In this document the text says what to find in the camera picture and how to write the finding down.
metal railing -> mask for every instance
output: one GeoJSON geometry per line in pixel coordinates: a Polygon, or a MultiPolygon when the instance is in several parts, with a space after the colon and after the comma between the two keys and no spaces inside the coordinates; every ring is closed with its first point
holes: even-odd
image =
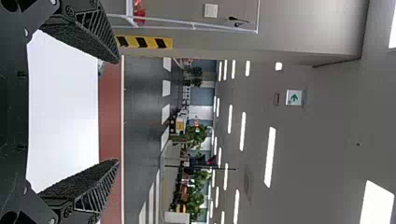
{"type": "Polygon", "coordinates": [[[140,17],[134,16],[133,13],[134,4],[131,0],[126,0],[126,12],[122,14],[107,14],[109,18],[119,18],[126,20],[129,25],[113,25],[115,29],[159,29],[159,30],[193,30],[193,31],[215,31],[215,32],[230,32],[230,33],[245,33],[245,34],[257,34],[259,32],[259,20],[260,20],[260,0],[257,5],[257,16],[256,16],[256,28],[245,29],[240,27],[232,27],[225,25],[216,25],[205,22],[196,21],[181,21],[181,20],[170,20],[163,18],[154,17],[140,17]],[[134,20],[141,21],[156,21],[156,22],[168,22],[173,24],[181,24],[187,26],[151,26],[151,25],[138,25],[134,20]]]}

gray floor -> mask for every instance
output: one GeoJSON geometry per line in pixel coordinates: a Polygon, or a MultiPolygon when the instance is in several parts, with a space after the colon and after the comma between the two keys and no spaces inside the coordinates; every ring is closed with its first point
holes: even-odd
{"type": "Polygon", "coordinates": [[[181,72],[163,69],[163,59],[125,58],[125,222],[138,223],[142,204],[148,201],[149,188],[160,168],[162,108],[181,104],[181,72]],[[163,80],[172,81],[171,95],[163,97],[163,80]]]}

white wall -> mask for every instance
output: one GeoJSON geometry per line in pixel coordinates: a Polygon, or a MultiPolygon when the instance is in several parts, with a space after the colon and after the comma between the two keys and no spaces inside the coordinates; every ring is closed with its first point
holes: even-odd
{"type": "Polygon", "coordinates": [[[99,162],[97,59],[41,31],[28,58],[27,179],[39,192],[99,162]]]}

light fixture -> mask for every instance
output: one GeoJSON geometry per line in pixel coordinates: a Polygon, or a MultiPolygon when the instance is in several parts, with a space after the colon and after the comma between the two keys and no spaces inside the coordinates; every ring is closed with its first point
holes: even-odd
{"type": "Polygon", "coordinates": [[[239,189],[237,189],[235,191],[235,205],[233,206],[233,224],[238,224],[239,197],[239,189]]]}
{"type": "Polygon", "coordinates": [[[245,76],[250,76],[250,61],[247,61],[247,64],[245,66],[245,76]]]}
{"type": "Polygon", "coordinates": [[[396,48],[396,6],[393,13],[392,27],[390,30],[389,48],[390,49],[396,48]]]}
{"type": "Polygon", "coordinates": [[[236,61],[233,60],[233,71],[231,72],[231,78],[235,79],[235,67],[236,67],[236,61]]]}
{"type": "Polygon", "coordinates": [[[367,181],[361,209],[361,224],[389,224],[394,194],[367,181]]]}
{"type": "Polygon", "coordinates": [[[243,112],[242,113],[242,122],[241,122],[241,138],[239,142],[239,149],[241,151],[244,150],[245,147],[245,129],[246,129],[246,124],[247,124],[247,113],[243,112]]]}
{"type": "Polygon", "coordinates": [[[218,108],[216,111],[216,117],[219,117],[219,111],[220,111],[220,98],[218,98],[218,108]]]}
{"type": "Polygon", "coordinates": [[[219,62],[219,82],[221,82],[222,62],[219,62]]]}
{"type": "Polygon", "coordinates": [[[271,188],[271,178],[274,165],[274,151],[276,141],[276,129],[271,127],[268,136],[268,147],[267,147],[267,160],[265,163],[265,175],[264,183],[267,188],[271,188]]]}
{"type": "Polygon", "coordinates": [[[224,211],[222,211],[221,212],[221,224],[224,224],[224,219],[225,219],[225,212],[224,211]]]}
{"type": "Polygon", "coordinates": [[[213,170],[212,171],[212,188],[215,187],[215,184],[216,184],[216,171],[213,170]]]}
{"type": "Polygon", "coordinates": [[[215,201],[216,208],[219,207],[219,187],[216,187],[216,201],[215,201]]]}
{"type": "Polygon", "coordinates": [[[233,125],[233,105],[230,105],[228,110],[228,133],[231,133],[231,128],[233,125]]]}
{"type": "Polygon", "coordinates": [[[283,69],[283,63],[275,63],[276,71],[282,71],[282,69],[283,69]]]}
{"type": "Polygon", "coordinates": [[[214,142],[215,142],[215,130],[212,129],[212,142],[211,142],[212,146],[214,142]]]}
{"type": "Polygon", "coordinates": [[[219,168],[220,168],[220,166],[221,166],[221,147],[219,147],[218,165],[219,165],[219,168]]]}
{"type": "Polygon", "coordinates": [[[227,69],[228,69],[228,61],[224,61],[224,81],[227,80],[227,69]]]}
{"type": "Polygon", "coordinates": [[[227,190],[227,186],[228,186],[228,163],[225,163],[223,189],[227,190]]]}
{"type": "Polygon", "coordinates": [[[210,218],[213,218],[213,201],[210,201],[210,212],[209,212],[210,218]]]}
{"type": "Polygon", "coordinates": [[[215,137],[215,145],[213,146],[213,154],[215,154],[215,156],[218,154],[218,138],[215,137]]]}
{"type": "Polygon", "coordinates": [[[215,113],[215,112],[216,112],[216,96],[215,96],[213,102],[214,102],[214,103],[213,103],[213,113],[215,113]]]}

yellow and black warning stripe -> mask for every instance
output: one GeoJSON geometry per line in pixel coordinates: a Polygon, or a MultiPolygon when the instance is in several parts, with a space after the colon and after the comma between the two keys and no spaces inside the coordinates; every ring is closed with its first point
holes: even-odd
{"type": "Polygon", "coordinates": [[[130,49],[172,49],[173,39],[165,37],[116,35],[117,43],[121,48],[130,49]]]}

